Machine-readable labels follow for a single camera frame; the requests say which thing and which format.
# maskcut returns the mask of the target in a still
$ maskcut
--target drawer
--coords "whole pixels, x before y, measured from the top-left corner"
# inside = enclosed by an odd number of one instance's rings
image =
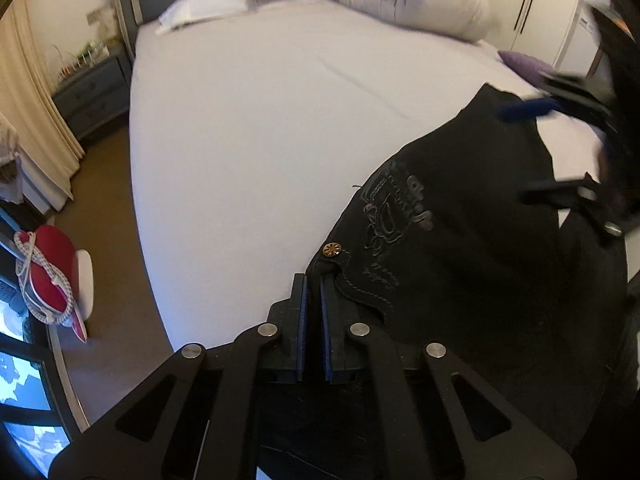
[[[78,108],[93,101],[100,94],[125,84],[118,61],[111,58],[102,65],[90,69],[90,72],[80,77],[78,81],[71,83],[69,88],[65,88],[55,95],[53,101],[60,115],[66,119]]]
[[[66,121],[66,124],[76,138],[81,139],[104,122],[124,113],[128,108],[129,87],[122,84],[78,110]]]

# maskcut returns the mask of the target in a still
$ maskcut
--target nightstand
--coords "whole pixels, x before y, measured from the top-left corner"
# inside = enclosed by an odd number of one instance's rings
[[[110,56],[69,76],[53,94],[60,115],[81,140],[129,110],[131,63],[123,46]]]

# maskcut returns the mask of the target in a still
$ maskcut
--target brown carpet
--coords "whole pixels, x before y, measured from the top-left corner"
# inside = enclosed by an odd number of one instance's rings
[[[75,201],[56,216],[94,264],[89,343],[61,328],[66,367],[89,423],[95,422],[172,353],[138,239],[129,169],[129,132],[121,126],[87,149],[72,180]]]

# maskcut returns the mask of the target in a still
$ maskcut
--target rivet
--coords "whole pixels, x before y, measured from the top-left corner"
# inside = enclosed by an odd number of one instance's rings
[[[258,327],[258,334],[263,337],[272,337],[278,333],[278,327],[273,323],[262,323]]]
[[[322,248],[322,254],[327,258],[333,258],[342,251],[342,246],[336,242],[331,242]]]
[[[197,343],[189,343],[182,347],[182,357],[187,359],[195,359],[200,354],[202,354],[202,347]]]
[[[353,335],[357,335],[359,337],[367,335],[369,332],[371,332],[369,325],[365,323],[354,323],[349,327],[349,330]]]
[[[622,229],[620,229],[620,227],[615,225],[613,222],[607,222],[606,224],[604,224],[604,230],[612,236],[622,236]]]
[[[447,349],[441,343],[429,343],[427,345],[427,354],[429,354],[431,357],[439,359],[441,357],[444,357],[444,354],[446,353]]]

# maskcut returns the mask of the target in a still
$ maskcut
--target mattress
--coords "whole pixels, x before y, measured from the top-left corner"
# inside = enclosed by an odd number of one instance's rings
[[[291,0],[158,36],[140,30],[130,110],[146,268],[174,349],[218,346],[289,297],[360,186],[489,82],[535,90],[488,44]],[[584,123],[538,120],[556,178],[596,174]],[[448,161],[455,164],[455,158]]]

